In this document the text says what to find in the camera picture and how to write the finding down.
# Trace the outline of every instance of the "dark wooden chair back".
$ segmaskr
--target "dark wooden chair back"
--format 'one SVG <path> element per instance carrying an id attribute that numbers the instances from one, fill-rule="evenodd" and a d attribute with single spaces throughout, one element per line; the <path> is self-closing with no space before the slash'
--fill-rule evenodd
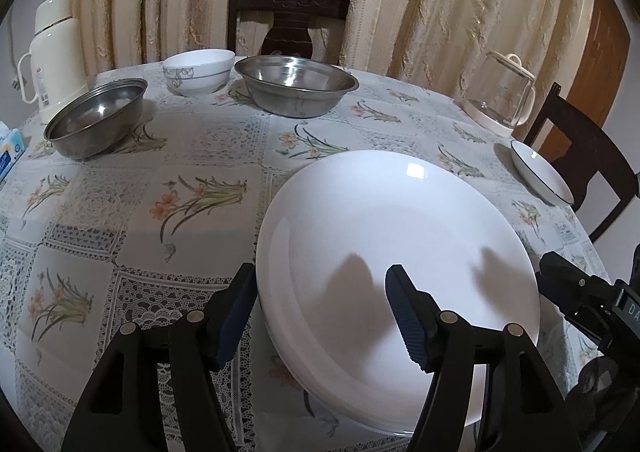
<path id="1" fill-rule="evenodd" d="M 273 26 L 262 42 L 261 55 L 294 55 L 311 58 L 313 45 L 309 19 L 326 17 L 346 20 L 350 0 L 229 0 L 226 48 L 236 51 L 239 10 L 273 12 Z"/>
<path id="2" fill-rule="evenodd" d="M 524 143 L 533 143 L 546 119 L 571 140 L 566 154 L 552 161 L 551 165 L 571 189 L 574 210 L 582 205 L 587 185 L 598 171 L 620 198 L 611 213 L 589 236 L 591 241 L 595 241 L 620 216 L 633 197 L 638 196 L 638 177 L 605 132 L 559 93 L 560 85 L 554 82 Z"/>
<path id="3" fill-rule="evenodd" d="M 634 252 L 634 263 L 631 268 L 631 278 L 629 278 L 629 286 L 640 295 L 640 245 L 636 246 Z"/>

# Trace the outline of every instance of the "white thermos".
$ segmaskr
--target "white thermos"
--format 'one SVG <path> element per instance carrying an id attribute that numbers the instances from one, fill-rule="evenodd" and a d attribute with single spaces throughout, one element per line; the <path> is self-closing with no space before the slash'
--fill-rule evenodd
<path id="1" fill-rule="evenodd" d="M 18 61 L 22 100 L 40 107 L 40 119 L 47 124 L 69 102 L 87 93 L 82 62 L 80 29 L 71 17 L 71 0 L 46 0 L 36 10 L 35 37 L 29 51 Z M 20 65 L 31 55 L 31 76 L 35 95 L 27 100 Z"/>

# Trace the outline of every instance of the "kettle lid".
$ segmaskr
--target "kettle lid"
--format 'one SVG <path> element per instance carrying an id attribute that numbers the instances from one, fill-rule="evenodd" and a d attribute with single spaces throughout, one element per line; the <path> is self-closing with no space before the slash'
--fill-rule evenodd
<path id="1" fill-rule="evenodd" d="M 528 78 L 530 80 L 535 80 L 536 76 L 533 75 L 527 68 L 522 65 L 522 61 L 520 57 L 516 54 L 503 55 L 499 54 L 495 50 L 490 50 L 489 54 L 495 58 L 501 65 L 506 66 L 509 70 L 514 71 L 520 76 Z"/>
<path id="2" fill-rule="evenodd" d="M 71 17 L 71 0 L 46 0 L 36 10 L 35 33 Z"/>

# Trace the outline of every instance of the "small white plate with black rim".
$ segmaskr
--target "small white plate with black rim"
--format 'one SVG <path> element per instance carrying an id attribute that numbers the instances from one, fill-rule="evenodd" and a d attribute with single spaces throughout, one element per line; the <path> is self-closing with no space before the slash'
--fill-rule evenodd
<path id="1" fill-rule="evenodd" d="M 574 204 L 574 195 L 562 176 L 531 147 L 513 140 L 511 158 L 529 187 L 544 201 L 555 206 Z"/>
<path id="2" fill-rule="evenodd" d="M 411 434 L 432 374 L 412 362 L 385 294 L 401 264 L 417 289 L 471 324 L 516 322 L 538 339 L 540 299 L 520 239 L 469 184 L 412 156 L 332 155 L 298 171 L 264 217 L 256 254 L 271 339 L 336 415 Z M 480 418 L 476 366 L 466 422 Z"/>

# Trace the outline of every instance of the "lace tablecloth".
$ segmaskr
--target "lace tablecloth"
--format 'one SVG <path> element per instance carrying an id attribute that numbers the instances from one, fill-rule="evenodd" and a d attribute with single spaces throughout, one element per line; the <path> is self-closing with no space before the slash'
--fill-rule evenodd
<path id="1" fill-rule="evenodd" d="M 452 100 L 360 71 L 360 88 L 308 121 L 258 109 L 232 72 L 199 98 L 169 92 L 159 64 L 110 71 L 148 80 L 145 112 L 108 154 L 71 161 L 43 141 L 29 147 L 0 191 L 0 382 L 36 441 L 57 451 L 84 385 L 124 321 L 168 323 L 202 307 L 254 258 L 268 204 L 296 170 L 354 149 L 417 156 L 467 181 L 520 236 L 536 266 L 559 251 L 605 276 L 569 208 L 550 207 L 520 182 L 508 140 L 471 121 Z M 561 390 L 577 381 L 593 346 L 543 302 L 539 349 Z M 160 396 L 170 447 L 180 450 L 169 372 Z M 256 305 L 236 357 L 214 376 L 242 450 L 391 450 L 309 397 L 287 371 Z"/>

